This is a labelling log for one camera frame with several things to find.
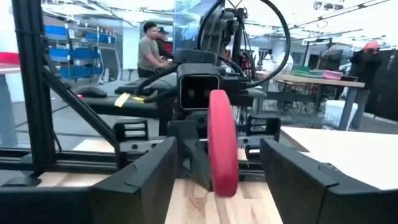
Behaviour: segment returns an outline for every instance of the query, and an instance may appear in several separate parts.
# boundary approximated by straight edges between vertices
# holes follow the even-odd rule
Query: wooden plank
[[[75,150],[113,152],[104,140],[84,140]],[[238,152],[239,159],[246,159],[244,150]],[[40,178],[39,187],[81,187],[98,183],[107,175],[46,172]],[[191,180],[176,179],[165,223],[280,224],[282,221],[265,182],[240,182],[234,197],[219,198]]]

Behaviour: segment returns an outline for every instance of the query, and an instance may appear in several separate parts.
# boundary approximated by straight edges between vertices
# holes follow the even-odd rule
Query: storage shelving
[[[45,34],[49,40],[49,54],[60,66],[63,78],[77,80],[102,76],[103,62],[100,48],[115,48],[116,38],[110,31],[100,27],[45,26]]]

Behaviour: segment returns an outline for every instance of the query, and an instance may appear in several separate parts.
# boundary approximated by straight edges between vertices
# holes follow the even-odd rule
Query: desk
[[[398,189],[398,135],[282,127],[309,157],[381,190]]]
[[[103,140],[85,140],[76,151],[113,152],[113,147]],[[246,158],[239,150],[239,158]],[[47,172],[40,176],[39,187],[93,185],[106,175],[68,174]],[[199,185],[185,179],[176,179],[166,224],[217,224],[217,223],[282,223],[268,186],[264,182],[241,182],[233,198],[216,198]]]
[[[258,71],[257,73],[262,75],[263,78],[265,78],[267,76],[267,74],[262,71]],[[356,97],[356,93],[359,88],[363,88],[365,86],[364,83],[360,83],[360,82],[327,80],[327,79],[322,79],[322,78],[305,78],[305,77],[298,77],[298,76],[294,76],[294,75],[277,75],[274,77],[274,79],[278,80],[278,81],[291,82],[291,83],[317,84],[317,85],[321,85],[321,88],[325,85],[348,87],[346,103],[344,105],[343,112],[341,114],[340,124],[337,127],[338,130],[346,130],[349,116],[351,114],[351,110],[353,108],[354,100]],[[321,94],[318,94],[318,100],[317,100],[318,106],[320,105],[321,99],[322,99],[322,96],[320,96],[320,95]],[[263,103],[262,101],[263,100],[259,100],[259,102],[258,102],[259,103],[258,107],[260,109],[262,108],[262,103]]]
[[[5,74],[19,72],[21,72],[21,69],[18,65],[0,63],[0,102],[2,107],[0,110],[0,133],[3,146],[18,145],[11,95]]]

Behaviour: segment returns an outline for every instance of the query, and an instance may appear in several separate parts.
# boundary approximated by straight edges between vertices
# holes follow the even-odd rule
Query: red wheel
[[[210,92],[207,128],[214,192],[220,197],[232,197],[238,189],[238,144],[233,112],[224,90]]]

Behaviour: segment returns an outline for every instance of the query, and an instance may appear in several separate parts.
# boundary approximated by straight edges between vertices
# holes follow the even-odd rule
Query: black plastic housing
[[[260,153],[284,224],[398,223],[398,190],[379,190],[270,139]]]
[[[169,137],[140,159],[91,187],[1,187],[1,221],[163,224],[176,170],[177,142]]]
[[[183,111],[207,110],[211,90],[221,86],[222,78],[210,63],[185,63],[177,68],[178,105]]]

